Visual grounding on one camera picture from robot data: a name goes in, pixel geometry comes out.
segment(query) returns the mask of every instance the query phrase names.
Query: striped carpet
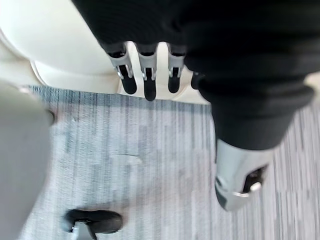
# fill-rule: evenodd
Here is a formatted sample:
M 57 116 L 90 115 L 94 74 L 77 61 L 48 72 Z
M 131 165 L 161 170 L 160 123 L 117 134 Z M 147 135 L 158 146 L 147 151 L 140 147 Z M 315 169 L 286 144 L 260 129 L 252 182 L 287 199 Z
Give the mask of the striped carpet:
M 123 214 L 100 240 L 318 240 L 320 105 L 297 113 L 262 193 L 223 211 L 210 107 L 35 87 L 57 113 L 52 166 L 21 240 L 71 240 L 67 209 Z

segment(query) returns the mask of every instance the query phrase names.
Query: gray carpet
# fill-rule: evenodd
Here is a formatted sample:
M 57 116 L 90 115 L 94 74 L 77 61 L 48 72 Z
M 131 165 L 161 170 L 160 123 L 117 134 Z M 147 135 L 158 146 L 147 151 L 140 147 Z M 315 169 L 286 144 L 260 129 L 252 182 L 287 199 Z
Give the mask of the gray carpet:
M 40 87 L 54 112 L 52 166 L 21 240 L 70 240 L 67 209 L 125 217 L 101 240 L 318 240 L 320 106 L 299 112 L 263 192 L 238 212 L 214 190 L 214 128 L 209 106 Z

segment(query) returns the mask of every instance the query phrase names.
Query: silver metal component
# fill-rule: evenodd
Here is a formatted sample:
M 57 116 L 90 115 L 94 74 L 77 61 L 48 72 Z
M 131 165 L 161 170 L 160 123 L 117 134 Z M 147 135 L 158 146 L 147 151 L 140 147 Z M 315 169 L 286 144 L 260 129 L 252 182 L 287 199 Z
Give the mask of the silver metal component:
M 272 149 L 246 150 L 219 139 L 215 191 L 220 205 L 226 211 L 234 211 L 248 203 L 261 189 L 272 159 Z
M 174 68 L 178 68 L 177 77 L 178 78 L 181 77 L 182 70 L 183 70 L 183 68 L 185 66 L 184 59 L 185 59 L 185 56 L 174 56 L 169 51 L 169 54 L 168 54 L 168 70 L 169 70 L 169 76 L 171 78 L 173 77 Z
M 157 52 L 151 56 L 144 56 L 139 52 L 138 55 L 143 80 L 147 80 L 146 69 L 151 69 L 151 80 L 155 81 L 157 77 Z
M 89 227 L 84 222 L 77 221 L 72 228 L 72 240 L 92 240 Z
M 124 79 L 124 76 L 122 75 L 121 71 L 120 71 L 120 66 L 125 66 L 126 71 L 128 73 L 128 77 L 132 78 L 134 76 L 134 71 L 132 69 L 132 64 L 131 64 L 131 60 L 130 60 L 130 56 L 128 51 L 126 51 L 125 55 L 122 57 L 111 57 L 109 56 L 111 63 L 114 67 L 114 69 L 116 70 L 118 76 L 121 79 Z

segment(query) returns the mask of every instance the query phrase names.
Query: floor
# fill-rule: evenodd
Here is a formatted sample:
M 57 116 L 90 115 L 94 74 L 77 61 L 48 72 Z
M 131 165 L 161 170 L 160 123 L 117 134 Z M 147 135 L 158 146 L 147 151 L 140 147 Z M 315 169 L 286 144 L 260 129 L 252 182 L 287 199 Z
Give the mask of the floor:
M 21 240 L 71 240 L 67 209 L 118 211 L 100 240 L 317 240 L 320 104 L 297 113 L 262 193 L 237 212 L 215 195 L 210 107 L 57 90 L 32 91 L 57 113 L 47 186 Z

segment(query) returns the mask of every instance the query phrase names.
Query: black jacket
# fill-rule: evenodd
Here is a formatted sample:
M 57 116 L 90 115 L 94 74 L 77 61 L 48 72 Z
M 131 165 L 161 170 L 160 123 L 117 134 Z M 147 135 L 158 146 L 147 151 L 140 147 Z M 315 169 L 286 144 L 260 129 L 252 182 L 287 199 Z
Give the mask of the black jacket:
M 185 45 L 185 65 L 205 75 L 216 136 L 243 149 L 280 143 L 313 97 L 320 70 L 320 3 L 73 0 L 98 42 Z

